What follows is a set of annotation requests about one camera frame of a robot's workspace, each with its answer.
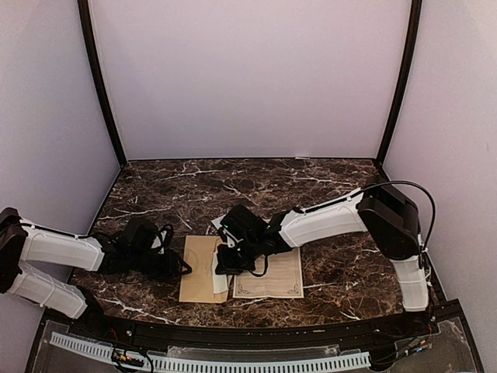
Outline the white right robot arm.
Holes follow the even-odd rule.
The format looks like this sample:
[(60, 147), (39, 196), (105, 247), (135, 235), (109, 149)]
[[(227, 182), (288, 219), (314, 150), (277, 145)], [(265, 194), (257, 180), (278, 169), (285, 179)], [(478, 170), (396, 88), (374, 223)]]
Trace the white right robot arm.
[(428, 200), (423, 186), (407, 180), (372, 176), (367, 184), (341, 197), (312, 207), (295, 207), (266, 221), (238, 204), (212, 224), (222, 243), (217, 247), (217, 275), (255, 275), (258, 258), (287, 253), (310, 242), (356, 232), (367, 232), (394, 266), (406, 313), (396, 330), (412, 337), (426, 324), (429, 276), (426, 264), (430, 234), (422, 233), (417, 204), (398, 187), (413, 187)]

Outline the cream letter sheet ornate border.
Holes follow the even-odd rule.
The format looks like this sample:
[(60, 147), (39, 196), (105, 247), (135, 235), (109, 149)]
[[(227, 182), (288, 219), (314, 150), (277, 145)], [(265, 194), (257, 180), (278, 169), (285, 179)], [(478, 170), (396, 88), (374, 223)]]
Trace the cream letter sheet ornate border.
[(228, 291), (228, 275), (217, 274), (216, 273), (217, 265), (218, 265), (218, 260), (217, 260), (217, 249), (216, 249), (212, 257), (211, 273), (213, 281), (213, 292), (215, 295), (220, 295)]

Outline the brown kraft envelope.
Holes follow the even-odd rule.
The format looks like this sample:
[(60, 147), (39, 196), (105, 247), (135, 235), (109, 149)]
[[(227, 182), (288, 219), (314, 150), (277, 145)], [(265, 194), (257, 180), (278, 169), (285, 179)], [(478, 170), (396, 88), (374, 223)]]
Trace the brown kraft envelope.
[(228, 300), (228, 291), (215, 295), (211, 264), (214, 251), (222, 243), (217, 236), (188, 235), (183, 260), (193, 269), (191, 274), (182, 275), (179, 301), (190, 303), (220, 304)]

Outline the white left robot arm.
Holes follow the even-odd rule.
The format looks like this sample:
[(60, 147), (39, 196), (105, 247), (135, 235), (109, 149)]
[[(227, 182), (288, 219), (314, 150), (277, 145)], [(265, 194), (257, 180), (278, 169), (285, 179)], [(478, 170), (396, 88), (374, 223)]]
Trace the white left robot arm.
[(66, 284), (33, 266), (35, 262), (75, 267), (99, 274), (142, 273), (153, 281), (191, 274), (191, 266), (169, 245), (174, 229), (132, 218), (108, 235), (76, 235), (20, 217), (13, 207), (1, 212), (1, 292), (78, 319), (93, 339), (109, 333), (109, 320), (86, 289)]

